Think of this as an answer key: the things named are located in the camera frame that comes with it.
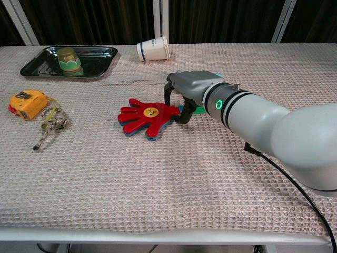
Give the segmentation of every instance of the table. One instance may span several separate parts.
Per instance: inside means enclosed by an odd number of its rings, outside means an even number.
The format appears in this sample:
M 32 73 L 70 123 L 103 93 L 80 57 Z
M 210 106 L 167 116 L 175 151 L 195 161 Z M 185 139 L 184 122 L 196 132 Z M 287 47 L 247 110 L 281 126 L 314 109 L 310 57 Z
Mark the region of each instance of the table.
M 135 46 L 116 46 L 118 56 L 97 80 L 20 76 L 42 48 L 0 48 L 3 235 L 24 231 L 22 238 L 31 239 L 29 231 L 54 229 L 77 231 L 71 232 L 82 235 L 76 241 L 94 231 L 136 243 L 152 241 L 137 239 L 150 232 L 176 237 L 175 231 L 195 229 L 210 233 L 214 243 L 219 237 L 212 233 L 227 234 L 227 243 L 236 232 L 247 243 L 252 240 L 245 236 L 259 232 L 276 242 L 326 242 L 319 238 L 326 236 L 324 227 L 300 193 L 208 115 L 184 126 L 173 123 L 156 142 L 142 133 L 125 137 L 116 117 L 129 98 L 163 102 L 166 76 L 181 69 L 220 72 L 227 82 L 290 110 L 336 102 L 335 44 L 180 44 L 170 45 L 170 61 L 155 62 L 140 62 Z M 38 153 L 32 146 L 41 119 L 25 122 L 6 108 L 10 96 L 24 89 L 57 98 L 71 119 Z M 173 105 L 182 102 L 173 94 Z M 336 233 L 337 200 L 310 195 Z

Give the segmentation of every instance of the yellow tape measure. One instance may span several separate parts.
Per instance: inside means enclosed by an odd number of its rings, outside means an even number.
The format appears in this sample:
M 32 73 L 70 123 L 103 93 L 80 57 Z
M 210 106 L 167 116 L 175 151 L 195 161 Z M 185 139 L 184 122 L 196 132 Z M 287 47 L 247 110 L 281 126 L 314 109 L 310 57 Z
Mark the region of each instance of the yellow tape measure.
M 46 107 L 48 100 L 56 103 L 55 108 L 48 115 L 48 118 L 51 118 L 58 103 L 55 99 L 46 96 L 42 91 L 25 90 L 16 93 L 11 97 L 8 109 L 25 120 L 31 120 Z

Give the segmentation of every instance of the black tray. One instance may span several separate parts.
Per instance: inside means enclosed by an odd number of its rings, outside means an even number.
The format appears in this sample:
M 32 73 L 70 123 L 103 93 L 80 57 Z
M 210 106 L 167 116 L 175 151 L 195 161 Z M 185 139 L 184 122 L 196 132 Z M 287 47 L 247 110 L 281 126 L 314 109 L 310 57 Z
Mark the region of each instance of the black tray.
M 69 73 L 61 70 L 56 51 L 69 46 L 49 46 L 20 71 L 23 76 L 96 78 L 104 74 L 118 50 L 108 46 L 71 46 L 81 60 L 82 70 Z

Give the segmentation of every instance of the black cord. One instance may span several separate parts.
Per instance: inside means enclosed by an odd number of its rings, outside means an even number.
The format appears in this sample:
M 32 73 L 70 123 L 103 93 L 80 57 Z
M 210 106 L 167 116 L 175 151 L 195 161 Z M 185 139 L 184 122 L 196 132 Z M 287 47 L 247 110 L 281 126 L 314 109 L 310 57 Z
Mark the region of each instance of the black cord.
M 41 250 L 42 252 L 44 252 L 44 253 L 51 253 L 51 252 L 45 250 L 44 248 L 42 248 L 41 244 L 36 244 L 36 245 L 37 245 L 38 249 Z M 70 252 L 70 246 L 71 246 L 71 244 L 68 244 L 67 253 Z
M 279 172 L 281 172 L 283 175 L 285 175 L 286 178 L 289 179 L 290 182 L 292 182 L 292 184 L 301 192 L 301 194 L 303 194 L 303 196 L 307 199 L 307 201 L 311 204 L 312 208 L 315 210 L 315 212 L 318 214 L 318 216 L 321 218 L 321 220 L 323 221 L 328 234 L 330 236 L 331 239 L 331 244 L 332 244 L 332 252 L 333 253 L 337 253 L 337 246 L 336 246 L 336 241 L 335 241 L 335 237 L 333 235 L 333 232 L 331 230 L 331 227 L 328 223 L 328 221 L 326 220 L 325 216 L 322 214 L 322 212 L 318 209 L 318 207 L 316 206 L 316 204 L 314 203 L 314 201 L 309 197 L 309 195 L 302 189 L 302 187 L 288 174 L 286 173 L 280 166 L 278 166 L 276 163 L 274 163 L 272 160 L 270 160 L 268 157 L 266 157 L 264 154 L 262 154 L 260 151 L 254 149 L 251 147 L 251 145 L 249 143 L 245 143 L 244 145 L 244 150 L 252 153 L 258 157 L 263 158 L 265 161 L 267 161 L 268 163 L 270 163 L 272 166 L 274 166 L 275 168 L 278 169 Z
M 152 253 L 157 246 L 158 244 L 153 245 L 153 247 L 148 251 L 148 253 Z
M 255 247 L 254 247 L 254 253 L 263 253 L 261 251 L 261 245 L 255 245 Z
M 41 244 L 36 244 L 36 245 L 37 245 L 38 249 L 41 250 L 42 252 L 44 252 L 44 253 L 51 253 L 51 252 L 45 250 L 44 248 L 42 248 Z

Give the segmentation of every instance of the white pole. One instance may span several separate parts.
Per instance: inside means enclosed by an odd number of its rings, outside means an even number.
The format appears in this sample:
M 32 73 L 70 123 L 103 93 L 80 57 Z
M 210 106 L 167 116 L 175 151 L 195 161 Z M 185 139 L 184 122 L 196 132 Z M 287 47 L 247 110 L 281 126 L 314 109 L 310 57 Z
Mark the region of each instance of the white pole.
M 294 10 L 296 1 L 297 0 L 285 0 L 280 17 L 279 17 L 279 21 L 274 31 L 274 35 L 271 41 L 272 43 L 281 41 L 284 31 L 286 29 L 286 26 L 288 25 L 288 21 Z
M 26 46 L 39 46 L 39 42 L 19 0 L 2 0 L 2 2 Z
M 160 33 L 160 0 L 153 0 L 153 23 L 154 23 L 154 37 L 159 38 Z
M 163 25 L 163 35 L 166 35 L 168 43 L 170 43 L 169 38 L 169 0 L 162 0 L 162 25 Z

